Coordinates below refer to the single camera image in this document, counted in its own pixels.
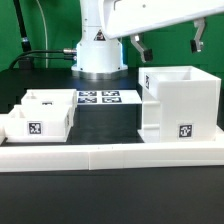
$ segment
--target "green background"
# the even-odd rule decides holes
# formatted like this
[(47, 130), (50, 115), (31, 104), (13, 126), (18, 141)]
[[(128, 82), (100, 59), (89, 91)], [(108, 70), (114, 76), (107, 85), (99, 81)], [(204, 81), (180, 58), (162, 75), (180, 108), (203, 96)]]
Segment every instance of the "green background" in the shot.
[[(81, 39), (81, 12), (79, 0), (39, 0), (46, 17), (49, 49), (74, 47)], [(27, 34), (32, 49), (44, 49), (44, 27), (35, 0), (20, 0)], [(129, 67), (193, 65), (224, 78), (224, 14), (207, 18), (203, 35), (205, 44), (201, 53), (192, 54), (190, 40), (196, 29), (193, 22), (144, 33), (144, 43), (153, 49), (154, 60), (143, 64), (139, 53), (128, 37), (123, 38), (124, 62)], [(20, 33), (13, 0), (0, 3), (0, 71), (22, 53)], [(35, 62), (44, 67), (45, 61)], [(70, 61), (50, 61), (50, 68), (71, 67)]]

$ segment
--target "black platform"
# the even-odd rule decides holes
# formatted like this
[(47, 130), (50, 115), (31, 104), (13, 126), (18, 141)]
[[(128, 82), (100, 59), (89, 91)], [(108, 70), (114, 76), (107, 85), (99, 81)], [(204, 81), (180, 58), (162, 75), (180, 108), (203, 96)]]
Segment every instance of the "black platform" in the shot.
[[(69, 69), (6, 70), (0, 73), (0, 113), (37, 88), (140, 90), (135, 69), (98, 82), (74, 78)], [(137, 105), (78, 106), (75, 127), (62, 144), (142, 142), (140, 119)], [(1, 173), (0, 206), (0, 224), (222, 224), (224, 167)]]

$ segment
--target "black cable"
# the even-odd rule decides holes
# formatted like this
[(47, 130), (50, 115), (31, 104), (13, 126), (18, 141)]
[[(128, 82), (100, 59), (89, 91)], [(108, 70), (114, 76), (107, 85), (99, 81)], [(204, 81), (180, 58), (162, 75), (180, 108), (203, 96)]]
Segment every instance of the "black cable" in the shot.
[(19, 61), (19, 60), (23, 60), (23, 59), (63, 59), (63, 60), (74, 60), (73, 56), (64, 56), (64, 57), (42, 57), (42, 56), (21, 56), (21, 57), (17, 57), (15, 60), (12, 61), (12, 63), (9, 65), (9, 69), (12, 70), (15, 66), (15, 64)]
[(33, 50), (24, 52), (20, 54), (18, 57), (23, 57), (29, 54), (44, 54), (44, 53), (64, 53), (64, 50)]
[(22, 38), (21, 44), (23, 48), (23, 52), (31, 51), (31, 45), (28, 40), (27, 34), (26, 34), (26, 28), (23, 20), (23, 15), (22, 15), (22, 10), (20, 6), (19, 0), (13, 0), (15, 9), (16, 9), (16, 14), (17, 14), (17, 19), (19, 23), (19, 28), (20, 28), (20, 35)]

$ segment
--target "white container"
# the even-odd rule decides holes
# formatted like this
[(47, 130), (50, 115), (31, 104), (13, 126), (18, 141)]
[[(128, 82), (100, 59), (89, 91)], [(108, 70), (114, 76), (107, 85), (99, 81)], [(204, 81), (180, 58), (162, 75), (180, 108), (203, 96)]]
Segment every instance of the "white container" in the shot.
[(7, 142), (65, 142), (71, 129), (69, 105), (15, 105), (5, 121)]
[(73, 116), (77, 107), (76, 89), (35, 89), (27, 90), (27, 93), (21, 100), (22, 105), (36, 106), (60, 106), (70, 105), (72, 108), (72, 117), (70, 120), (73, 126)]
[(156, 127), (160, 142), (215, 139), (219, 78), (192, 66), (140, 68), (139, 83), (144, 139), (156, 139)]

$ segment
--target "white cable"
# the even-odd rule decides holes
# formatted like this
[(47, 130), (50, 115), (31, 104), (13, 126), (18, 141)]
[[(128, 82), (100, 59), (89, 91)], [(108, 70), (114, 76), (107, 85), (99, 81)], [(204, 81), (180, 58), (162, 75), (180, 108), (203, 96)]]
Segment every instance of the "white cable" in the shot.
[[(44, 12), (43, 12), (43, 9), (41, 7), (41, 4), (40, 4), (39, 0), (36, 0), (36, 2), (37, 2), (37, 5), (39, 6), (40, 13), (41, 13), (41, 16), (42, 16), (42, 19), (43, 19), (43, 23), (44, 23), (44, 33), (45, 33), (45, 45), (46, 45), (46, 50), (48, 50), (48, 35), (47, 35), (46, 20), (45, 20)], [(49, 65), (49, 60), (46, 59), (46, 68), (48, 68), (48, 65)]]

